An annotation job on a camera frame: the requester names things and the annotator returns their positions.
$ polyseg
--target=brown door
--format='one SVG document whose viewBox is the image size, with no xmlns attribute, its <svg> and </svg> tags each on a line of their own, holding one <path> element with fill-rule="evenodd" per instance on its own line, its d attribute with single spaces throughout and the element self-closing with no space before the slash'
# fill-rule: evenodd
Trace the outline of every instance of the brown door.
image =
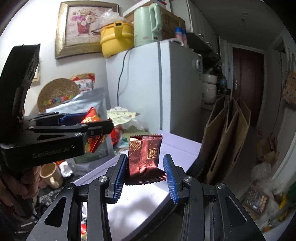
<svg viewBox="0 0 296 241">
<path fill-rule="evenodd" d="M 240 98 L 251 111 L 251 126 L 256 126 L 264 86 L 264 55 L 233 48 L 233 97 Z"/>
</svg>

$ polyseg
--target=mint green kettle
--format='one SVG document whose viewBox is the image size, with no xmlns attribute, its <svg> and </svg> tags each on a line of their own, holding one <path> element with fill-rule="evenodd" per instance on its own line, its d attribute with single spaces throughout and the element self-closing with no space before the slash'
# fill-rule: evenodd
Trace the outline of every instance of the mint green kettle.
<svg viewBox="0 0 296 241">
<path fill-rule="evenodd" d="M 138 8 L 134 13 L 135 46 L 160 41 L 163 22 L 160 7 L 152 3 L 148 7 Z"/>
</svg>

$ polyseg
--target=yellow container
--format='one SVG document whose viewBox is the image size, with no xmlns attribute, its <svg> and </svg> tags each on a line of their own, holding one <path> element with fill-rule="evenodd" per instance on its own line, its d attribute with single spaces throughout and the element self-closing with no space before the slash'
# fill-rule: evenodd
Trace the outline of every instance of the yellow container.
<svg viewBox="0 0 296 241">
<path fill-rule="evenodd" d="M 114 22 L 101 29 L 101 46 L 105 58 L 134 46 L 133 26 Z"/>
</svg>

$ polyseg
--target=flower painting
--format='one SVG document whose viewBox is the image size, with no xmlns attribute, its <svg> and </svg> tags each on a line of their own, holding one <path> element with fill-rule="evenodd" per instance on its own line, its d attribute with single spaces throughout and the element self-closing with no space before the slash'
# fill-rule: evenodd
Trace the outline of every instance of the flower painting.
<svg viewBox="0 0 296 241">
<path fill-rule="evenodd" d="M 98 17 L 109 9 L 105 7 L 69 7 L 66 45 L 100 42 L 100 35 L 91 31 L 97 26 Z"/>
<path fill-rule="evenodd" d="M 101 52 L 98 18 L 106 11 L 119 12 L 119 6 L 98 1 L 62 2 L 56 34 L 55 57 Z"/>
</svg>

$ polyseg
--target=refrigerator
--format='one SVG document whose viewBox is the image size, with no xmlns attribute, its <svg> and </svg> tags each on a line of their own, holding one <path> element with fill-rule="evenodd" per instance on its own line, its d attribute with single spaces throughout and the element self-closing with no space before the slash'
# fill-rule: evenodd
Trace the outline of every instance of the refrigerator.
<svg viewBox="0 0 296 241">
<path fill-rule="evenodd" d="M 137 112 L 147 131 L 163 130 L 197 139 L 202 99 L 202 58 L 169 40 L 154 42 L 106 59 L 111 108 Z"/>
</svg>

